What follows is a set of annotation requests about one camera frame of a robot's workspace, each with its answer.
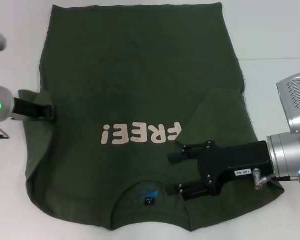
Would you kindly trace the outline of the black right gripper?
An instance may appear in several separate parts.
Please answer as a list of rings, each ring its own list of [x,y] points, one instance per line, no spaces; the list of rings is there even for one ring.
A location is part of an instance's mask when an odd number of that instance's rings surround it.
[[[185,201],[204,196],[218,196],[231,181],[253,179],[259,170],[261,178],[274,177],[268,145],[265,141],[232,147],[219,147],[214,141],[184,145],[181,152],[169,153],[167,159],[175,165],[198,159],[201,182],[165,185],[168,196],[181,194]]]

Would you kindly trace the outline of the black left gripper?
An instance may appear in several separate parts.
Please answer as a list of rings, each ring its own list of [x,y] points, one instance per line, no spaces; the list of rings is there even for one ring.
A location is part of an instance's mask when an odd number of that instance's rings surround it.
[[[13,113],[30,118],[43,118],[47,122],[55,122],[57,119],[55,106],[42,106],[20,98],[14,98]]]

